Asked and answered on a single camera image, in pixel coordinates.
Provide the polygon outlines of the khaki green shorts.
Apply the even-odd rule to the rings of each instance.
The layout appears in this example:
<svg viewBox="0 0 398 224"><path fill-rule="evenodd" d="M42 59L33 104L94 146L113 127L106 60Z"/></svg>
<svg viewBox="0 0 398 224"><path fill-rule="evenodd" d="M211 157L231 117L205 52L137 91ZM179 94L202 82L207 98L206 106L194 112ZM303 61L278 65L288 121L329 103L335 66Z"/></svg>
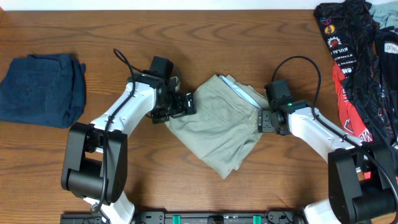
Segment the khaki green shorts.
<svg viewBox="0 0 398 224"><path fill-rule="evenodd" d="M172 118L165 125L225 179L239 169L260 140L258 113L269 104L252 86L237 82L231 75L213 75L198 87L193 99L195 114Z"/></svg>

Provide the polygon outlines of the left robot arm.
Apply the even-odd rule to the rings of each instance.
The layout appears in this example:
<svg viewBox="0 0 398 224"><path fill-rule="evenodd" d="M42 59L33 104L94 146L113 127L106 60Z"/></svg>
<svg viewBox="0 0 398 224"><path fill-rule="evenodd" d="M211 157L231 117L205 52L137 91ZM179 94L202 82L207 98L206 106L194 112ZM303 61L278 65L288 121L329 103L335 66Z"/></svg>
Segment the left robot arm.
<svg viewBox="0 0 398 224"><path fill-rule="evenodd" d="M124 192L129 136L145 116L158 124L196 113L192 94L178 90L170 60L155 56L148 70L129 69L123 94L105 113L70 127L61 184L91 211L63 214L60 223L133 223L136 208Z"/></svg>

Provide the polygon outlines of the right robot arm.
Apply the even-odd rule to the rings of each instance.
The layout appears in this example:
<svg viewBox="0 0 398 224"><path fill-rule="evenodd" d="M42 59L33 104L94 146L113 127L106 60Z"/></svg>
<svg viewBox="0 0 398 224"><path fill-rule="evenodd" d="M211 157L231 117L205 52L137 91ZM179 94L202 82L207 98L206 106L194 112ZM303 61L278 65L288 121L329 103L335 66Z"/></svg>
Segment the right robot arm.
<svg viewBox="0 0 398 224"><path fill-rule="evenodd" d="M304 207L296 223L366 223L397 212L394 165L383 143L344 132L307 100L295 100L285 80L264 90L269 108L258 114L258 131L291 134L328 165L328 198Z"/></svg>

